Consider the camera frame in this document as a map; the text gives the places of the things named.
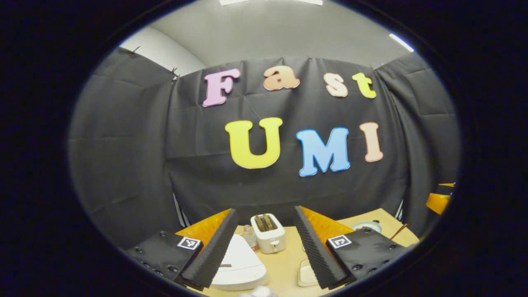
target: stick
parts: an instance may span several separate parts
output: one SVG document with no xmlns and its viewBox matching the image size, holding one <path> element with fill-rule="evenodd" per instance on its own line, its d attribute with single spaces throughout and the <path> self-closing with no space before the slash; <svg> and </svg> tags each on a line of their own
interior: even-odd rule
<svg viewBox="0 0 528 297">
<path fill-rule="evenodd" d="M 409 224 L 405 224 L 405 225 L 401 226 L 400 229 L 398 229 L 398 231 L 396 231 L 396 233 L 390 239 L 392 240 L 393 238 L 395 238 L 396 235 L 398 235 L 398 233 L 400 233 L 401 230 L 404 230 L 408 225 Z"/>
</svg>

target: ceiling light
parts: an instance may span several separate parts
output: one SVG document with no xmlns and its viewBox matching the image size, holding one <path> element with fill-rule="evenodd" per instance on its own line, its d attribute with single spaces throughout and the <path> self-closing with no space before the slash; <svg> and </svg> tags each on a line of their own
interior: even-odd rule
<svg viewBox="0 0 528 297">
<path fill-rule="evenodd" d="M 249 0 L 220 0 L 220 4 L 221 5 L 228 5 L 228 4 L 244 2 L 244 1 L 249 1 Z"/>
<path fill-rule="evenodd" d="M 321 6 L 323 5 L 323 0 L 295 0 L 295 1 L 306 2 L 306 3 L 321 5 Z"/>
<path fill-rule="evenodd" d="M 403 45 L 408 51 L 413 52 L 414 49 L 410 47 L 408 44 L 405 43 L 405 41 L 401 40 L 398 36 L 394 34 L 389 35 L 392 39 L 396 40 L 399 44 Z"/>
</svg>

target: black fabric backdrop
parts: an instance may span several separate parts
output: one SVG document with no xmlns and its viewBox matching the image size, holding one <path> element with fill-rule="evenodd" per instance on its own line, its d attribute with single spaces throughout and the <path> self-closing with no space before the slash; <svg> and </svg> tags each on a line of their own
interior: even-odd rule
<svg viewBox="0 0 528 297">
<path fill-rule="evenodd" d="M 266 69 L 287 65 L 300 79 L 295 89 L 268 91 Z M 204 108 L 205 75 L 238 68 L 223 105 Z M 326 90 L 323 75 L 337 73 L 348 96 Z M 376 98 L 365 98 L 351 76 L 363 72 Z M 113 52 L 85 86 L 70 132 L 72 177 L 96 225 L 129 247 L 158 229 L 178 230 L 172 193 L 191 223 L 237 208 L 239 223 L 270 212 L 292 225 L 292 206 L 334 219 L 383 208 L 418 236 L 436 218 L 425 206 L 439 182 L 453 182 L 459 161 L 458 127 L 449 96 L 429 66 L 410 53 L 374 70 L 347 62 L 283 57 L 228 63 L 178 78 L 128 51 Z M 280 117 L 280 157 L 264 169 L 244 169 L 230 154 L 224 127 L 250 120 L 253 154 L 266 151 L 258 122 Z M 383 159 L 365 162 L 359 125 L 376 122 Z M 345 127 L 351 167 L 299 176 L 302 145 L 295 135 L 314 129 L 326 143 Z"/>
</svg>

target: yellow letter u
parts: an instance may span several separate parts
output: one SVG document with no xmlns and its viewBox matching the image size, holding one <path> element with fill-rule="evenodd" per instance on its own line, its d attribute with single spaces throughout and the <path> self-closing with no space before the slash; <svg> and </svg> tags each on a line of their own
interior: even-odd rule
<svg viewBox="0 0 528 297">
<path fill-rule="evenodd" d="M 229 133 L 231 157 L 240 167 L 247 169 L 266 168 L 279 159 L 279 126 L 282 125 L 282 119 L 278 117 L 263 118 L 259 125 L 266 131 L 267 150 L 262 155 L 253 155 L 249 150 L 249 130 L 253 127 L 252 122 L 236 120 L 227 123 L 225 126 L 225 130 Z"/>
</svg>

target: letter m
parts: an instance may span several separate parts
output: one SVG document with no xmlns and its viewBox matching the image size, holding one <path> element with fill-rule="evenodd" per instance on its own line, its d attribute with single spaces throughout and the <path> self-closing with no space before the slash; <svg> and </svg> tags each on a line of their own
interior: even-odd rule
<svg viewBox="0 0 528 297">
<path fill-rule="evenodd" d="M 330 170 L 341 171 L 350 168 L 350 162 L 346 156 L 347 128 L 334 128 L 330 133 L 328 143 L 325 145 L 315 130 L 302 130 L 297 132 L 297 139 L 303 144 L 303 168 L 299 171 L 302 177 L 309 177 L 317 173 L 315 162 L 326 172 L 330 160 L 334 159 Z"/>
</svg>

